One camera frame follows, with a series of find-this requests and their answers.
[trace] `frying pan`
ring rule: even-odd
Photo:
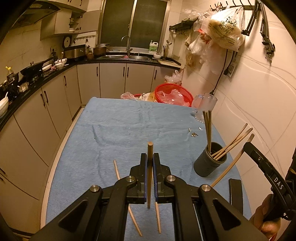
[[[31,62],[30,63],[30,66],[22,69],[20,71],[20,73],[23,75],[23,76],[31,76],[31,75],[34,75],[35,73],[37,73],[38,71],[41,71],[42,70],[42,66],[44,63],[50,61],[52,59],[51,58],[48,58],[47,60],[44,60],[44,61],[41,61],[41,62],[38,62],[38,63],[34,63],[34,62]]]

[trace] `cooking pot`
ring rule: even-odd
[[[64,48],[64,58],[79,60],[85,56],[85,44]]]
[[[42,70],[42,66],[44,65],[44,63],[48,62],[52,60],[52,57],[51,58],[48,58],[47,60],[44,60],[44,61],[41,61],[41,62],[38,62],[38,63],[34,63],[34,62],[31,62],[30,63],[30,66],[22,69],[20,71],[20,73],[23,75],[23,76],[31,76],[31,75],[34,75],[35,73],[37,73],[38,71],[41,71]]]
[[[96,44],[94,48],[94,56],[103,56],[106,55],[107,47],[110,44]]]

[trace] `range hood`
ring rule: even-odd
[[[57,6],[45,2],[35,1],[31,6],[18,18],[12,28],[20,28],[37,23],[42,18],[60,10]]]

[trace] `power cord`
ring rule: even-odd
[[[235,57],[237,56],[237,52],[234,52],[234,51],[233,51],[233,53],[232,53],[232,57],[231,57],[231,61],[229,62],[229,65],[227,66],[227,68],[224,70],[223,75],[227,75],[227,74],[228,74],[229,67],[230,67],[230,65],[231,65],[231,63],[232,63],[232,60],[233,60],[233,57],[234,57],[234,53],[236,53],[236,54],[235,54]]]
[[[224,68],[225,68],[225,64],[226,64],[227,54],[228,54],[228,49],[226,49],[226,55],[225,55],[225,61],[224,61],[223,69],[222,69],[221,74],[220,74],[220,76],[219,76],[219,78],[218,78],[218,80],[217,80],[217,83],[216,83],[215,88],[210,92],[211,95],[214,95],[214,91],[215,91],[215,89],[216,89],[216,87],[217,87],[217,85],[218,85],[218,82],[219,82],[219,80],[220,80],[222,74],[223,74],[223,70],[224,70]]]

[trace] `floor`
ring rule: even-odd
[[[70,126],[67,134],[65,135],[62,143],[61,143],[61,146],[59,147],[59,150],[57,152],[57,155],[54,159],[54,162],[52,164],[52,168],[50,170],[50,174],[49,174],[49,177],[48,177],[48,180],[47,180],[47,184],[46,184],[46,188],[45,188],[45,192],[44,192],[44,196],[43,196],[43,202],[42,202],[42,209],[41,209],[41,219],[40,219],[40,228],[43,228],[45,226],[45,221],[46,221],[46,210],[47,210],[47,202],[48,202],[48,197],[49,197],[49,191],[50,191],[50,187],[52,185],[52,179],[54,178],[54,173],[55,173],[55,170],[56,170],[56,167],[57,167],[57,164],[59,162],[59,158],[61,157],[61,154],[62,154],[62,151],[65,147],[65,144],[71,134],[71,131],[73,130],[73,127],[75,126],[80,114],[82,113],[84,108],[81,108],[79,110],[79,112],[77,113],[75,119],[73,120],[72,122],[72,125]]]

